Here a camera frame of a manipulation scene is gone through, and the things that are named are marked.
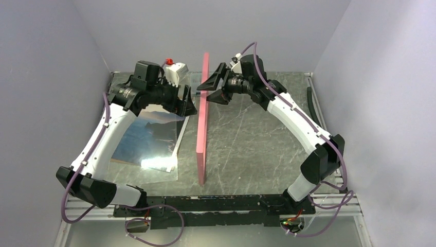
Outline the seascape photo print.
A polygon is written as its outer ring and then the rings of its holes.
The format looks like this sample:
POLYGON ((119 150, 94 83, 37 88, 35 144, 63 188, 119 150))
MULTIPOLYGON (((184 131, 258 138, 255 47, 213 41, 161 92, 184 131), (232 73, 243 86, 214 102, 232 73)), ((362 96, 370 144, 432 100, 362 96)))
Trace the seascape photo print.
POLYGON ((180 117, 152 104, 128 127, 112 161, 170 173, 177 165, 178 147, 189 117, 180 117))

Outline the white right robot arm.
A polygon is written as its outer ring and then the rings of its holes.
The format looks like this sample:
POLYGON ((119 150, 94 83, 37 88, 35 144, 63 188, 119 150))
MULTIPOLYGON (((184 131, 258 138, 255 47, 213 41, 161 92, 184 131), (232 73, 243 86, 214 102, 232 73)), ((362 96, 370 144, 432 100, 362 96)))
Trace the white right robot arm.
POLYGON ((207 101, 222 105, 227 105, 233 94, 249 95, 300 142, 308 157, 300 166, 298 177, 283 193, 283 208, 288 213, 301 209, 302 200, 341 166, 344 139, 339 134, 332 136, 316 124, 279 81, 268 79, 259 56, 237 54, 230 64, 220 63, 197 90, 210 91, 207 101))

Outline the clear acrylic sheet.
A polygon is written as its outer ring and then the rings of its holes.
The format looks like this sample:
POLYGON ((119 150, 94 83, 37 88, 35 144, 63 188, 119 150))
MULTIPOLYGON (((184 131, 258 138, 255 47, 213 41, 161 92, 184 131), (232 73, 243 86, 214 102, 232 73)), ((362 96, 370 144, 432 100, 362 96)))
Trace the clear acrylic sheet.
POLYGON ((178 151, 189 117, 151 104, 141 110, 116 147, 107 181, 134 186, 178 179, 178 151))

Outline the pink wooden picture frame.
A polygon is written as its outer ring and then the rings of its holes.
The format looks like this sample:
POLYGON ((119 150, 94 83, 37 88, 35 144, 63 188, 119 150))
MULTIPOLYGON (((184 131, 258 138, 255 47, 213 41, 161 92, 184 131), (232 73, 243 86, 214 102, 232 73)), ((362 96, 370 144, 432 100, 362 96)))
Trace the pink wooden picture frame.
POLYGON ((198 122, 197 122, 197 140, 196 140, 196 161, 198 183, 203 186, 205 183, 206 168, 206 145, 207 145, 207 124, 208 124, 208 101, 207 91, 200 92, 198 122))

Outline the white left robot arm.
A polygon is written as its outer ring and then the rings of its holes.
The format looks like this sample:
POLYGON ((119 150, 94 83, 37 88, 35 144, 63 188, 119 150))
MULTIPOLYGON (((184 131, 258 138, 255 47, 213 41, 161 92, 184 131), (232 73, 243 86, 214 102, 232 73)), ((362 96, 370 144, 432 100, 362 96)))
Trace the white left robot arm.
POLYGON ((61 208, 69 195, 94 207, 126 205, 134 216, 147 210, 147 193, 130 185, 104 180, 112 155, 123 135, 150 105, 159 105, 180 117, 197 113, 191 99, 191 87, 183 83, 188 67, 181 62, 162 67, 158 63, 138 61, 126 82, 117 83, 103 94, 102 117, 86 146, 69 166, 61 166, 56 178, 65 188, 61 208))

